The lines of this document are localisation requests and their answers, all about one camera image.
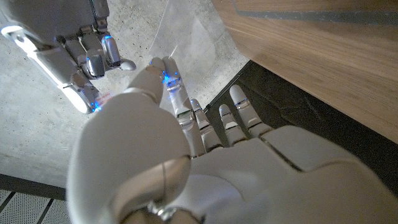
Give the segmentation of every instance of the wooden panel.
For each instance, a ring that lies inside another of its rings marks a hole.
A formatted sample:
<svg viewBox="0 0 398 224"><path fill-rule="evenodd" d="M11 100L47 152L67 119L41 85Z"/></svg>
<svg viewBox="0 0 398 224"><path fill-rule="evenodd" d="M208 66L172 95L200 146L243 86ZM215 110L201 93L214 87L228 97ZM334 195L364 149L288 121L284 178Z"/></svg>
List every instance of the wooden panel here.
<svg viewBox="0 0 398 224"><path fill-rule="evenodd" d="M241 11L397 11L398 1L388 0L234 0Z"/></svg>
<svg viewBox="0 0 398 224"><path fill-rule="evenodd" d="M238 49L398 143L398 28L237 15L213 0Z"/></svg>

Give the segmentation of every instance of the white robotic hand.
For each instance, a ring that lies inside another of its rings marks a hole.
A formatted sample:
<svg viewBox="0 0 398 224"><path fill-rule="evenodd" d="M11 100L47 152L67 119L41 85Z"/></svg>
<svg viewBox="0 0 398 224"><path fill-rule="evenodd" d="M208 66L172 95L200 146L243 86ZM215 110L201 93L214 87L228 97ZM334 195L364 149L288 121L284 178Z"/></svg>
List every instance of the white robotic hand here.
<svg viewBox="0 0 398 224"><path fill-rule="evenodd" d="M96 109L90 82L105 71L134 70L108 32L106 0L0 1L2 35L15 42L82 113Z"/></svg>
<svg viewBox="0 0 398 224"><path fill-rule="evenodd" d="M162 82L175 117L159 108ZM83 128L72 222L397 223L397 199L359 159L303 129L272 129L240 87L230 94L251 136L221 105L223 147L174 60L154 58Z"/></svg>

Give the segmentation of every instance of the concrete surface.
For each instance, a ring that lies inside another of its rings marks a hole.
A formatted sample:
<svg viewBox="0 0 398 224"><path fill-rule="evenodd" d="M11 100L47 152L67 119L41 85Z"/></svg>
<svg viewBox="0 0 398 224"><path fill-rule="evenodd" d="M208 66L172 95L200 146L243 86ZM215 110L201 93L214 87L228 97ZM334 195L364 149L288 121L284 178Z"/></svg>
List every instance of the concrete surface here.
<svg viewBox="0 0 398 224"><path fill-rule="evenodd" d="M142 67L150 60L149 50L167 1L108 0L108 3L109 31L121 55ZM205 106L248 59L235 48L210 0L187 2L187 5L191 5L187 11L197 18L196 26L202 27L213 43L210 49L214 49L211 54L215 57L209 66L198 66L200 62L189 63L188 68L180 66L184 68L181 72L188 94ZM90 116L79 113L17 45L0 37L0 52L0 173L65 187L73 143ZM136 73L115 70L93 83L102 92L118 93ZM170 108L166 101L161 105Z"/></svg>

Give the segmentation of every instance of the dark surface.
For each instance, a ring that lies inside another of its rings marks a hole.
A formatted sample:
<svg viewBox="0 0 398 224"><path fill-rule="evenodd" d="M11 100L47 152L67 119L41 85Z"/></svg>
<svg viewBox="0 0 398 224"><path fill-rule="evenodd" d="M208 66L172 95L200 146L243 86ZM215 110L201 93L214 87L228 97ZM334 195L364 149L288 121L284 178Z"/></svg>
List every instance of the dark surface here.
<svg viewBox="0 0 398 224"><path fill-rule="evenodd" d="M0 189L65 200L65 189L0 174Z"/></svg>
<svg viewBox="0 0 398 224"><path fill-rule="evenodd" d="M225 146L228 143L218 112L220 105L227 104L244 127L229 95L229 87L234 84L242 88L264 123L273 128L298 126L340 145L360 158L398 195L397 144L252 61L204 109Z"/></svg>

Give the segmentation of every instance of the blue led light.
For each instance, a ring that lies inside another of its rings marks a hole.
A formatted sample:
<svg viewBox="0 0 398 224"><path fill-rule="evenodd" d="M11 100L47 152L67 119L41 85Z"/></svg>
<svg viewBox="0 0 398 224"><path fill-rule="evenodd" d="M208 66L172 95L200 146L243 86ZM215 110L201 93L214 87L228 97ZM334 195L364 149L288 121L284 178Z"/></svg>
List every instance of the blue led light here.
<svg viewBox="0 0 398 224"><path fill-rule="evenodd" d="M163 75L164 75L164 79L163 79L162 83L166 83L167 80L170 79L170 77L167 75L167 73L165 73L165 71L163 71Z"/></svg>
<svg viewBox="0 0 398 224"><path fill-rule="evenodd" d="M97 102L95 102L95 109L93 109L93 111L101 111L102 107L99 106L99 104Z"/></svg>
<svg viewBox="0 0 398 224"><path fill-rule="evenodd" d="M173 85L173 84L176 84L177 83L177 81L178 80L173 80L173 81L170 81L170 82L168 82L168 86L171 86L171 85Z"/></svg>
<svg viewBox="0 0 398 224"><path fill-rule="evenodd" d="M248 100L247 98L245 98L244 100L240 101L239 103L236 103L235 106L240 105L243 101Z"/></svg>

